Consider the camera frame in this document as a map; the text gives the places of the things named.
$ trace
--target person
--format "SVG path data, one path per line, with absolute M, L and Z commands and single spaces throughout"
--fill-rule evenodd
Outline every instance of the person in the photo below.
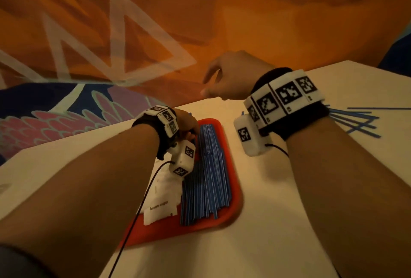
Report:
M 202 94 L 245 99 L 274 68 L 226 52 L 210 64 L 203 83 L 217 78 Z M 175 113 L 180 138 L 191 140 L 197 121 Z M 1 277 L 98 277 L 139 207 L 160 141 L 138 124 L 69 162 L 2 219 Z M 327 115 L 286 144 L 308 218 L 339 274 L 411 276 L 410 187 Z

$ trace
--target orange mural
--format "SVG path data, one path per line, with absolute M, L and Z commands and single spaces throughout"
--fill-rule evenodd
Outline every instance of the orange mural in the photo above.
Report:
M 176 106 L 201 98 L 208 62 L 246 50 L 309 70 L 376 66 L 411 0 L 0 0 L 0 88 L 116 84 Z

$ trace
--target gray sleeve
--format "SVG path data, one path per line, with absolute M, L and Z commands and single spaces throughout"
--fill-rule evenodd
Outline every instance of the gray sleeve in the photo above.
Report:
M 56 278 L 32 255 L 7 245 L 0 245 L 0 277 Z

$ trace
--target person's left arm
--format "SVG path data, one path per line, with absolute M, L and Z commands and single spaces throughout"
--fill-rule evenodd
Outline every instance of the person's left arm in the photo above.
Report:
M 195 118 L 176 114 L 184 136 L 199 132 Z M 139 124 L 85 152 L 0 221 L 0 243 L 59 278 L 98 277 L 143 199 L 158 146 L 155 129 Z

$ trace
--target red plastic tray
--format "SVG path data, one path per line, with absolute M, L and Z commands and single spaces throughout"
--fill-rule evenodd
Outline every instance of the red plastic tray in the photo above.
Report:
M 177 207 L 177 212 L 179 213 L 178 215 L 156 221 L 148 226 L 144 226 L 143 214 L 140 214 L 129 239 L 127 240 L 126 247 L 188 234 L 211 227 L 225 227 L 234 222 L 234 220 L 239 216 L 243 207 L 243 193 L 241 192 L 240 183 L 234 169 L 233 160 L 231 158 L 223 127 L 218 120 L 213 118 L 202 119 L 198 122 L 200 125 L 213 124 L 218 141 L 224 150 L 232 193 L 230 206 L 228 208 L 222 208 L 218 211 L 218 219 L 215 220 L 211 214 L 209 218 L 202 218 L 191 226 L 180 226 L 180 205 Z

